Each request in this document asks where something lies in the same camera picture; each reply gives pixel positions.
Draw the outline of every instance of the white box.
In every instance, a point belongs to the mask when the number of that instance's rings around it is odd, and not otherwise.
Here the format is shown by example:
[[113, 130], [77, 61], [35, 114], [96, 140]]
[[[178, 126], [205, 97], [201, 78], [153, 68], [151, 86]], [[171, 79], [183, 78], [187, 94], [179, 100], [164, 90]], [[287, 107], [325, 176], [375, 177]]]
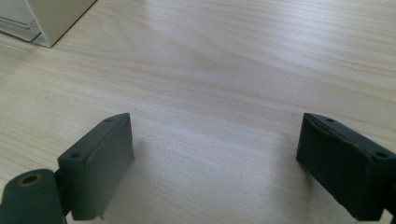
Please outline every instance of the white box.
[[51, 47], [96, 0], [1, 0], [0, 32]]

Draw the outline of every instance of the screw hole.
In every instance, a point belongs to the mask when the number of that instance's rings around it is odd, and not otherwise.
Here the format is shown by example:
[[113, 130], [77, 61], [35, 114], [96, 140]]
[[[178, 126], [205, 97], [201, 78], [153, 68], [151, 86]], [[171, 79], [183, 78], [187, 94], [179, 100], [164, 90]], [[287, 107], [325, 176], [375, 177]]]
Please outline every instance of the screw hole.
[[73, 153], [72, 154], [72, 158], [73, 159], [76, 159], [76, 158], [79, 158], [79, 157], [81, 157], [81, 154], [79, 154], [79, 153]]
[[43, 178], [43, 175], [41, 175], [41, 174], [28, 175], [18, 181], [18, 186], [20, 186], [20, 187], [32, 186], [33, 184], [40, 181], [41, 178]]
[[376, 152], [375, 155], [380, 158], [386, 158], [388, 155], [383, 152]]

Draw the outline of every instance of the wood grain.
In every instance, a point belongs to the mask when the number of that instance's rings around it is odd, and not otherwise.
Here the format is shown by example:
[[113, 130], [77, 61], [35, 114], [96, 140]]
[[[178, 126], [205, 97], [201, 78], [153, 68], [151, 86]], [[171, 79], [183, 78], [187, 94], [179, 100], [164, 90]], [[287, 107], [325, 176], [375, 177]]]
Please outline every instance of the wood grain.
[[86, 223], [355, 223], [296, 162], [301, 120], [396, 152], [395, 21], [392, 1], [99, 0], [52, 49], [1, 36], [0, 190], [129, 112], [136, 161]]

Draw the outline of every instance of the light wood surface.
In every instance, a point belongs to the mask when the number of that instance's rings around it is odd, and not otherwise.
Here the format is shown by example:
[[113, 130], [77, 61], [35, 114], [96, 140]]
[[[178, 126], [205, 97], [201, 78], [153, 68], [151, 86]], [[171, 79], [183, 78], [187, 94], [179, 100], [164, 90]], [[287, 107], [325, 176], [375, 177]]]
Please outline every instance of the light wood surface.
[[85, 223], [356, 223], [296, 148], [313, 112], [396, 152], [396, 2], [99, 0], [52, 49], [0, 36], [0, 190], [123, 112], [136, 161]]

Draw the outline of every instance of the black plastic part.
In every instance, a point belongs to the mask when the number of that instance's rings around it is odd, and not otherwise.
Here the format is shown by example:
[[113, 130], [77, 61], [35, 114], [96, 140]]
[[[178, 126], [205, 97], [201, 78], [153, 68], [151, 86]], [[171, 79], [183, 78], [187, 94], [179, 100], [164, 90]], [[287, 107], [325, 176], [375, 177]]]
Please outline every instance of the black plastic part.
[[396, 156], [336, 120], [304, 114], [297, 160], [357, 220], [394, 210]]
[[129, 114], [105, 119], [70, 147], [55, 174], [46, 169], [7, 183], [0, 224], [64, 224], [103, 217], [111, 197], [134, 159]]

